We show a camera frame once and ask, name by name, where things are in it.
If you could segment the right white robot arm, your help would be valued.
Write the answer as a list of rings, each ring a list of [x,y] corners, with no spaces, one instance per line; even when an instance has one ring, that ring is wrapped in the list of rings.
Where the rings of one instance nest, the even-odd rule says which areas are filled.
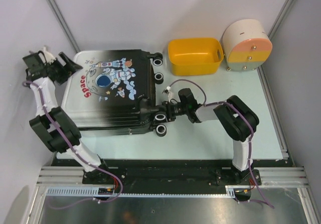
[[[165,123],[178,116],[186,115],[193,124],[218,120],[233,140],[233,159],[231,169],[216,172],[217,179],[236,184],[253,182],[251,140],[259,124],[258,116],[236,95],[208,104],[198,103],[189,88],[179,90],[178,96],[179,101],[163,101],[160,105],[151,104],[149,99],[140,100],[141,119],[149,121],[150,130],[159,137],[167,134]]]

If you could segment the space print kids suitcase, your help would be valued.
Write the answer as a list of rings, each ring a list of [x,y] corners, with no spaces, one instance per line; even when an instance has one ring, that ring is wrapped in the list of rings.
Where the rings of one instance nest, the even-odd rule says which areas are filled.
[[[162,66],[160,52],[87,50],[73,61],[83,69],[67,81],[61,107],[82,134],[145,134],[150,125],[139,125],[139,101],[156,103],[156,85],[164,81],[155,66]]]

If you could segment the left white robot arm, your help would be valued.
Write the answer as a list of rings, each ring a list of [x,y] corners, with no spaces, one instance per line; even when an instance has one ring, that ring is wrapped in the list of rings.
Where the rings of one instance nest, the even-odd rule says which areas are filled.
[[[36,116],[29,121],[30,127],[51,152],[66,154],[83,167],[83,183],[106,184],[112,179],[106,163],[82,143],[79,129],[55,95],[55,84],[65,83],[82,66],[63,52],[59,57],[64,64],[46,47],[23,57],[27,66],[23,86],[33,91],[36,101]]]

